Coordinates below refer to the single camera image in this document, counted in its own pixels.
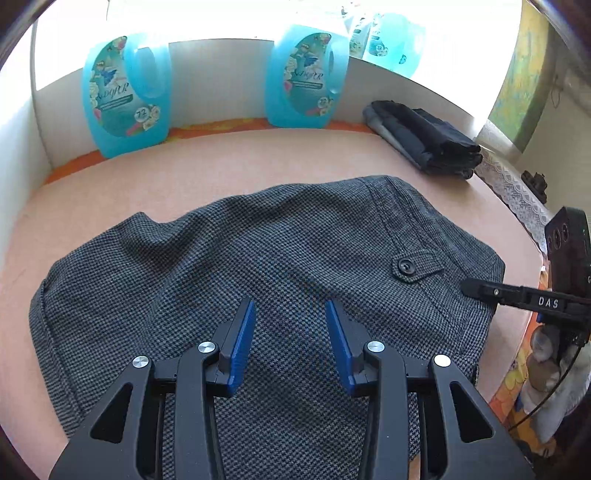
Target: black cable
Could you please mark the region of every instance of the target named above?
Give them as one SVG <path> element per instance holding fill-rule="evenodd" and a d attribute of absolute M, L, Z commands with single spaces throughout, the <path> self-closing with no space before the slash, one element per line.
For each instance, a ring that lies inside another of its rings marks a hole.
<path fill-rule="evenodd" d="M 562 383 L 562 380 L 564 380 L 566 378 L 566 376 L 569 374 L 570 369 L 573 367 L 574 363 L 577 361 L 577 357 L 579 356 L 579 353 L 581 353 L 581 348 L 579 347 L 577 349 L 577 352 L 575 353 L 573 359 L 570 362 L 569 367 L 566 369 L 566 371 L 564 372 L 564 375 L 562 377 L 560 377 L 560 379 L 556 382 L 556 385 L 552 387 L 552 389 L 550 390 L 550 392 L 548 392 L 548 395 L 546 395 L 546 397 L 536 405 L 536 407 L 529 412 L 525 417 L 523 417 L 520 421 L 518 421 L 515 425 L 511 426 L 509 428 L 509 431 L 511 430 L 515 430 L 519 425 L 521 425 L 524 421 L 526 421 L 527 419 L 530 419 L 532 417 L 532 415 L 537 412 L 543 405 L 544 403 L 546 403 L 546 401 L 554 394 L 554 392 L 558 389 L 558 387 L 560 386 L 560 384 Z"/>

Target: orange patterned cloth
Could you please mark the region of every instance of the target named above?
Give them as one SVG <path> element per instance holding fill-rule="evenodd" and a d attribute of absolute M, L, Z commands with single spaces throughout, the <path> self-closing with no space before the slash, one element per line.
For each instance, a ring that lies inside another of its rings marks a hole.
<path fill-rule="evenodd" d="M 203 137 L 205 135 L 215 135 L 230 132 L 245 132 L 251 130 L 267 130 L 275 128 L 265 118 L 239 118 L 231 120 L 223 120 L 220 122 L 211 122 L 202 125 L 189 125 L 188 127 L 182 128 L 171 128 L 168 133 L 168 138 L 164 141 L 173 142 L 182 140 L 185 138 Z M 327 129 L 329 130 L 344 130 L 353 132 L 364 132 L 374 134 L 366 125 L 353 124 L 348 122 L 332 121 Z M 83 170 L 86 167 L 91 167 L 98 163 L 105 161 L 98 150 L 87 153 L 74 160 L 69 161 L 67 164 L 57 167 L 46 179 L 46 184 L 59 180 L 60 178 L 66 177 L 79 170 Z M 546 272 L 542 272 L 540 277 L 540 288 L 548 287 L 548 275 Z M 497 417 L 505 422 L 510 412 L 514 408 L 515 400 L 517 399 L 521 387 L 525 379 L 527 378 L 527 368 L 525 366 L 525 360 L 531 353 L 530 339 L 531 334 L 537 327 L 535 322 L 537 314 L 532 314 L 529 326 L 525 333 L 523 343 L 517 354 L 517 358 L 513 362 L 512 368 L 507 373 L 505 380 L 501 384 L 501 387 L 492 398 L 490 405 L 497 415 Z"/>

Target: blue plastic bottle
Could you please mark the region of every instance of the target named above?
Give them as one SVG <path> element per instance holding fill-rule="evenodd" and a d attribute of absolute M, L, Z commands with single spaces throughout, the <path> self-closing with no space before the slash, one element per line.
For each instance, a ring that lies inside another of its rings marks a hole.
<path fill-rule="evenodd" d="M 393 71 L 409 79 L 417 71 L 418 64 L 423 56 L 426 30 L 421 25 L 409 22 L 407 32 L 402 57 L 400 57 L 398 65 L 394 66 Z"/>
<path fill-rule="evenodd" d="M 82 73 L 88 126 L 106 158 L 164 141 L 170 128 L 168 44 L 146 34 L 96 46 Z"/>
<path fill-rule="evenodd" d="M 347 75 L 349 37 L 340 15 L 317 20 L 313 27 L 291 25 L 275 42 L 265 110 L 276 127 L 323 128 L 335 112 Z"/>
<path fill-rule="evenodd" d="M 425 28 L 405 16 L 386 13 L 374 17 L 363 59 L 410 78 L 423 54 Z"/>

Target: black button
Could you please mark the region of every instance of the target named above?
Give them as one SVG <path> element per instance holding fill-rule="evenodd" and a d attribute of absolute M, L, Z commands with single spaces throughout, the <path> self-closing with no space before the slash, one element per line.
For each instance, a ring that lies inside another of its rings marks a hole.
<path fill-rule="evenodd" d="M 401 258 L 398 261 L 398 269 L 400 273 L 411 277 L 417 271 L 415 264 L 408 258 Z"/>

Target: gray tweed fabric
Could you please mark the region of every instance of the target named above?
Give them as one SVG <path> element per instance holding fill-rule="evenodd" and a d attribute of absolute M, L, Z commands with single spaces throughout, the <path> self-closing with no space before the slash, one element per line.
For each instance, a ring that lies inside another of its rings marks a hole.
<path fill-rule="evenodd" d="M 414 276 L 398 269 L 401 258 Z M 170 223 L 137 213 L 52 266 L 30 325 L 72 435 L 133 357 L 179 356 L 249 295 L 258 322 L 244 383 L 216 407 L 228 479 L 345 480 L 357 475 L 367 403 L 339 384 L 324 301 L 339 298 L 403 355 L 445 353 L 474 378 L 493 311 L 464 297 L 460 281 L 503 273 L 490 247 L 400 179 L 283 185 Z M 166 478 L 174 477 L 172 419 L 168 408 Z"/>

